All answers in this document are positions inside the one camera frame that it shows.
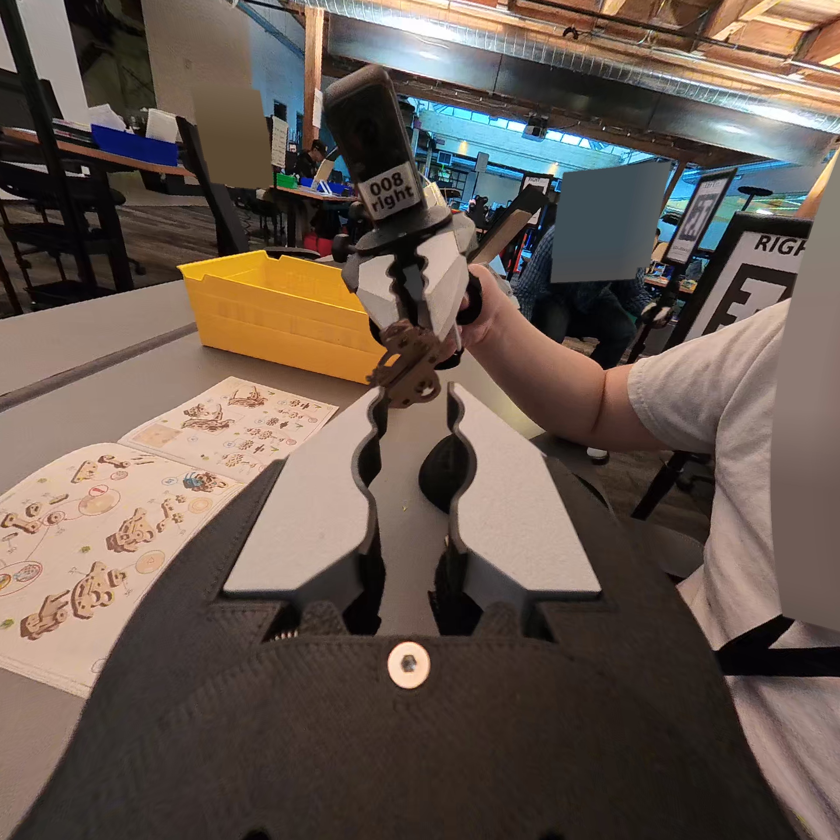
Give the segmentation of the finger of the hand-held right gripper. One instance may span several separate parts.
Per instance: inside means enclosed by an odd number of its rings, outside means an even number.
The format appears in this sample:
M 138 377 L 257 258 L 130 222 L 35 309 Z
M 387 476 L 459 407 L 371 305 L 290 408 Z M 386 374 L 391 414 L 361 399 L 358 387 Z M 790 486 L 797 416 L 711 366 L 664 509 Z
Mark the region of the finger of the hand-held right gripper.
M 395 264 L 394 254 L 360 259 L 358 299 L 378 329 L 388 329 L 407 315 L 400 286 L 394 276 Z
M 453 229 L 418 245 L 410 256 L 410 299 L 416 324 L 431 333 L 449 333 L 467 285 L 466 258 Z

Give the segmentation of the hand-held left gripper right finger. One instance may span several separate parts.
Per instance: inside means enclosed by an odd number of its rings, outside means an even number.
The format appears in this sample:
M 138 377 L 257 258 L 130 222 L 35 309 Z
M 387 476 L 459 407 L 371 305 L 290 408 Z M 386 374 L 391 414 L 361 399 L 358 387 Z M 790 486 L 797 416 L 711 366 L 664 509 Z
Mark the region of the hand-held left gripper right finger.
M 552 461 L 460 384 L 447 425 L 476 473 L 452 502 L 429 602 L 443 636 L 473 634 L 492 606 L 528 627 L 539 604 L 596 603 L 602 586 L 555 479 Z

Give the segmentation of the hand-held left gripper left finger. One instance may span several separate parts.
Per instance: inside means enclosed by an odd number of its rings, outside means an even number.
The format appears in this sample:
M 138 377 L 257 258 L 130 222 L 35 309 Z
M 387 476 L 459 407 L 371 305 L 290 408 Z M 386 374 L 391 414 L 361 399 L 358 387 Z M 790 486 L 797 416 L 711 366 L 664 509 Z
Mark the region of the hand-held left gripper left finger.
M 372 387 L 285 460 L 225 584 L 235 597 L 330 602 L 375 635 L 385 564 L 370 486 L 382 469 L 387 397 Z

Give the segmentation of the small wooden model assembly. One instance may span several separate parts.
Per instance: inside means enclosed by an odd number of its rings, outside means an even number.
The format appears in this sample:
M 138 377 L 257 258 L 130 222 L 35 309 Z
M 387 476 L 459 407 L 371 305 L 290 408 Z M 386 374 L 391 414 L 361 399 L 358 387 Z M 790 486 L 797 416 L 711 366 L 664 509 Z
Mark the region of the small wooden model assembly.
M 436 365 L 443 344 L 429 329 L 401 319 L 381 331 L 385 347 L 366 381 L 384 389 L 390 408 L 404 409 L 433 401 L 440 393 Z

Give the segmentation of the person's right forearm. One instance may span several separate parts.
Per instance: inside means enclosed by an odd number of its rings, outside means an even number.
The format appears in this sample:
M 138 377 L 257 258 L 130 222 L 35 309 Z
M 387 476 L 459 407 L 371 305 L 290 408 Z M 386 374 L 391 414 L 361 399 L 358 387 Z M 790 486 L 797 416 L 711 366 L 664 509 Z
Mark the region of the person's right forearm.
M 491 379 L 545 432 L 609 451 L 665 450 L 629 396 L 635 365 L 602 369 L 533 327 L 508 300 L 463 329 L 463 342 Z

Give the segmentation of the person's right hand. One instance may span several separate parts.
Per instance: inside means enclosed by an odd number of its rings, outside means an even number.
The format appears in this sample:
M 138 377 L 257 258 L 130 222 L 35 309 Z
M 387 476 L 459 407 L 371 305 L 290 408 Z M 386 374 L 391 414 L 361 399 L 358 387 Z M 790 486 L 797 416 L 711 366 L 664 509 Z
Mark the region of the person's right hand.
M 517 306 L 501 288 L 499 276 L 492 268 L 473 264 L 469 273 L 480 284 L 481 308 L 473 322 L 453 326 L 439 353 L 437 371 L 456 366 L 463 352 L 472 355 L 488 372 L 493 371 L 503 361 L 510 323 L 520 318 Z

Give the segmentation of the yellow plastic bin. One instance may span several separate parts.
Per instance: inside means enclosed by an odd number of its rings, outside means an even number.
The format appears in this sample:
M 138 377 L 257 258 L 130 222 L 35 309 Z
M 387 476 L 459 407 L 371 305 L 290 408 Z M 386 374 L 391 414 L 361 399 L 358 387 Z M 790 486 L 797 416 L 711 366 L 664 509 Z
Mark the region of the yellow plastic bin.
M 179 270 L 206 347 L 361 384 L 384 354 L 339 267 L 256 251 Z

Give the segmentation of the illustrated instruction booklet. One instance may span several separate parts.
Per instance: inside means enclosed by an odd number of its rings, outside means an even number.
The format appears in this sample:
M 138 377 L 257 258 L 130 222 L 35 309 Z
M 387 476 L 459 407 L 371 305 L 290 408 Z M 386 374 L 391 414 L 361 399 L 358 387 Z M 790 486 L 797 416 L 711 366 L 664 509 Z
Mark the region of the illustrated instruction booklet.
M 179 550 L 338 410 L 231 376 L 3 494 L 2 669 L 88 697 Z

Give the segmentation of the person's white t-shirt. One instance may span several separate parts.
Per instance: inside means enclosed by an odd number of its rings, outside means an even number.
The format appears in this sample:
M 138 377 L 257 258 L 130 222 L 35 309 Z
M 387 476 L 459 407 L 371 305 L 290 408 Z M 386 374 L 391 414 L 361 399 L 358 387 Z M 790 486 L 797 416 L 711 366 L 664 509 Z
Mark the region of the person's white t-shirt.
M 631 405 L 660 443 L 715 459 L 704 563 L 678 587 L 714 650 L 782 614 L 770 451 L 789 306 L 776 303 L 642 359 L 628 376 Z M 838 838 L 838 678 L 730 675 L 727 682 L 773 792 L 806 835 Z

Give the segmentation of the blue storage bin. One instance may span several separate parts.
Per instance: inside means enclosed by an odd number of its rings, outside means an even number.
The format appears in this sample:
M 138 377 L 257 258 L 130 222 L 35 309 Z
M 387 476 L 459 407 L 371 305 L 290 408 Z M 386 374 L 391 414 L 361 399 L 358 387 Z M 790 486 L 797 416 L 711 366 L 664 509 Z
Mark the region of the blue storage bin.
M 91 137 L 100 151 L 109 154 L 156 165 L 179 165 L 176 143 L 146 138 L 95 123 L 91 125 Z

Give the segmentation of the black and white marker sign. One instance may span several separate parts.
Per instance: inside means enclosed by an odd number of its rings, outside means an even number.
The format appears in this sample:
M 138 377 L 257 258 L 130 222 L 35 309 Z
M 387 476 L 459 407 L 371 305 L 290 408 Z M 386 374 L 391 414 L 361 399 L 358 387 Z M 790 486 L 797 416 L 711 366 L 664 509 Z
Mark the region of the black and white marker sign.
M 737 174 L 737 167 L 704 174 L 690 200 L 662 257 L 668 266 L 689 264 L 712 219 Z
M 812 225 L 810 218 L 735 213 L 666 347 L 789 299 Z

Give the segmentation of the black office chair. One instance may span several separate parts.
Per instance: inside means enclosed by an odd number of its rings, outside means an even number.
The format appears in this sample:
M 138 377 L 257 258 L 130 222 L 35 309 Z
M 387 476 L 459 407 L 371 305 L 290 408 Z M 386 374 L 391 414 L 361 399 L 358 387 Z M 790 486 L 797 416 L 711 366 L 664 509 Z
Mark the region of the black office chair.
M 145 268 L 128 256 L 119 220 L 118 207 L 126 196 L 111 188 L 107 180 L 66 174 L 71 207 L 80 225 L 80 239 L 71 235 L 63 217 L 52 219 L 49 211 L 62 214 L 56 180 L 47 172 L 30 166 L 3 161 L 1 187 L 4 193 L 24 201 L 39 213 L 37 222 L 15 222 L 2 204 L 2 230 L 12 246 L 15 261 L 34 310 L 56 308 L 85 300 L 102 298 L 112 292 L 96 280 L 89 285 L 82 279 L 68 278 L 62 258 L 87 256 L 108 259 L 115 292 L 135 289 L 133 274 L 145 274 Z M 45 255 L 56 263 L 59 280 L 36 285 L 29 275 L 27 257 Z

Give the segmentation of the wooden support post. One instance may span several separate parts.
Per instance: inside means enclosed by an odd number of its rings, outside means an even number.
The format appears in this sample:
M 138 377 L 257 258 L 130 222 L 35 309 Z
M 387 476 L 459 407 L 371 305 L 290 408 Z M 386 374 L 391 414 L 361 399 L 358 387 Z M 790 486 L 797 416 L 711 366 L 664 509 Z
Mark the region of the wooden support post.
M 320 127 L 316 125 L 319 111 L 319 95 L 322 81 L 322 52 L 324 32 L 324 10 L 306 6 L 304 47 L 304 112 L 302 144 L 309 148 L 319 137 Z

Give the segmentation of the silver ventilation duct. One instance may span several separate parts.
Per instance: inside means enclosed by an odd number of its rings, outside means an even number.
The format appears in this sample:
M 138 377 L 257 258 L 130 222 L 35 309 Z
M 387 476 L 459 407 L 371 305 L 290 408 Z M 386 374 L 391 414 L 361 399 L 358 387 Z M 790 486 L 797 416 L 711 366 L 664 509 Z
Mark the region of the silver ventilation duct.
M 598 140 L 670 144 L 705 162 L 727 150 L 812 165 L 838 144 L 838 115 L 597 58 L 538 39 L 427 19 L 376 2 L 326 2 L 331 57 L 377 63 L 567 119 Z

